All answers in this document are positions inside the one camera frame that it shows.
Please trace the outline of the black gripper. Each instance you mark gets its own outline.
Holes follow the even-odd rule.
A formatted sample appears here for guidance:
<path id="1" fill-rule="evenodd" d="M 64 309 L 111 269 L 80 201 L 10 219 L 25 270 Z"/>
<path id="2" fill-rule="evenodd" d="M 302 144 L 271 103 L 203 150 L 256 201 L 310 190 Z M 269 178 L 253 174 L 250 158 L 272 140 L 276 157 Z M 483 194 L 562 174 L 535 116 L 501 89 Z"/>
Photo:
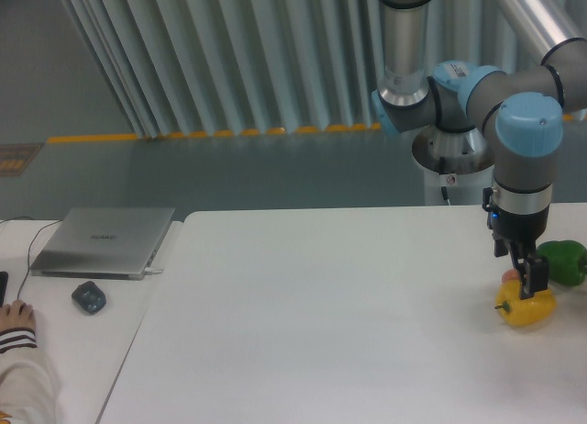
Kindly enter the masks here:
<path id="1" fill-rule="evenodd" d="M 551 187 L 524 193 L 504 187 L 482 191 L 493 254 L 510 255 L 522 300 L 548 288 L 548 260 L 537 253 L 536 240 L 546 230 L 551 197 Z"/>

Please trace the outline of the cream sleeved forearm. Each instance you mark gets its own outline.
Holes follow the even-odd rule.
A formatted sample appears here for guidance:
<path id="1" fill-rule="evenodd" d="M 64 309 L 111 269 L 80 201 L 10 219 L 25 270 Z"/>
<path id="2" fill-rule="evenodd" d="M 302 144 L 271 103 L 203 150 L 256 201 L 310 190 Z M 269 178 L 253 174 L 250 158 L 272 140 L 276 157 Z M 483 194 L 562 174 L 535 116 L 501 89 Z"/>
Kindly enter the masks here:
<path id="1" fill-rule="evenodd" d="M 1 422 L 56 423 L 57 395 L 49 360 L 33 329 L 1 332 Z"/>

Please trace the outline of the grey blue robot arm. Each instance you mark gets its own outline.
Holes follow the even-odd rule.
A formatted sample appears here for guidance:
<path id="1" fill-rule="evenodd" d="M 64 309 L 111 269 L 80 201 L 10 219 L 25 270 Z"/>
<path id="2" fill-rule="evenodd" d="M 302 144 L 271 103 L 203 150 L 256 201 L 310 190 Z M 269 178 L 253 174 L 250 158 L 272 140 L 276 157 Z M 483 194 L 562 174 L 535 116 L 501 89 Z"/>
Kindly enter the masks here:
<path id="1" fill-rule="evenodd" d="M 432 1 L 378 0 L 384 75 L 373 106 L 391 134 L 425 127 L 481 133 L 493 156 L 482 206 L 494 253 L 511 258 L 519 295 L 528 299 L 548 288 L 551 269 L 536 242 L 547 226 L 562 118 L 586 107 L 586 40 L 554 0 L 495 0 L 537 66 L 506 73 L 447 61 L 428 76 Z"/>

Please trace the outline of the person's hand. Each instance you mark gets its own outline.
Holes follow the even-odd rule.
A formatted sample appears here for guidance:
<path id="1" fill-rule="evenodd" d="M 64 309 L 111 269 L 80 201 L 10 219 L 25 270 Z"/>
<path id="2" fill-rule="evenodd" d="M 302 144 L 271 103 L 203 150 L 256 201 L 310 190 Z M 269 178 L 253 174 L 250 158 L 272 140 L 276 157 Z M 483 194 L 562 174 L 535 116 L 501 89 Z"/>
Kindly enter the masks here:
<path id="1" fill-rule="evenodd" d="M 23 300 L 15 300 L 11 304 L 1 306 L 0 331 L 12 329 L 30 329 L 36 331 L 34 307 Z"/>

